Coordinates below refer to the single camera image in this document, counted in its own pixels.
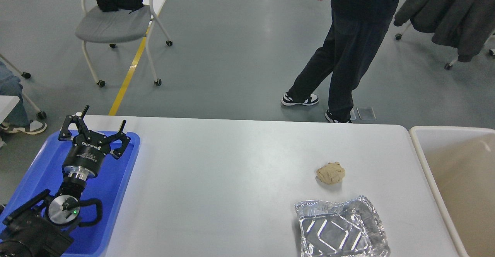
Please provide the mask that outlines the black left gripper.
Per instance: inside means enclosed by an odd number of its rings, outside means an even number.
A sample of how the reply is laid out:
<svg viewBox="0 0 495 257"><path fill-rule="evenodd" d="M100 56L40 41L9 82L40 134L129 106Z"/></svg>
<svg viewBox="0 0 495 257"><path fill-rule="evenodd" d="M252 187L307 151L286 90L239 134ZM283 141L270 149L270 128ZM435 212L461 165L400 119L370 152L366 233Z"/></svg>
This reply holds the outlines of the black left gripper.
<svg viewBox="0 0 495 257"><path fill-rule="evenodd" d="M124 133L126 120L123 120L119 130L110 136L100 133L93 133L90 137L90 131L84 122L84 116L89 110L89 105L86 105L79 116L66 116L64 123L58 135L59 141L72 140L72 134L69 130L70 124L75 124L79 134L73 139L73 146L62 164L62 173L70 174L72 172L85 171L87 178L96 178L99 175L104 158L106 155L111 155L115 160L118 160L130 143L130 137ZM111 148L110 144L115 141L120 141L121 145L118 148Z"/></svg>

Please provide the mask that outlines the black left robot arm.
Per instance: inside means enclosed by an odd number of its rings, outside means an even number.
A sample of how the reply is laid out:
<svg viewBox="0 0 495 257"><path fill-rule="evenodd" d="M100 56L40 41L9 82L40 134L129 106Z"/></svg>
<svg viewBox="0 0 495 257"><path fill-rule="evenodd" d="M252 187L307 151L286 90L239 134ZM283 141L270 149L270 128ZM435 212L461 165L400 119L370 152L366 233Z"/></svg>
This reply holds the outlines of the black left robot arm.
<svg viewBox="0 0 495 257"><path fill-rule="evenodd" d="M90 130L84 117L66 116L1 216L2 257L96 256L103 250L131 173L139 138Z"/></svg>

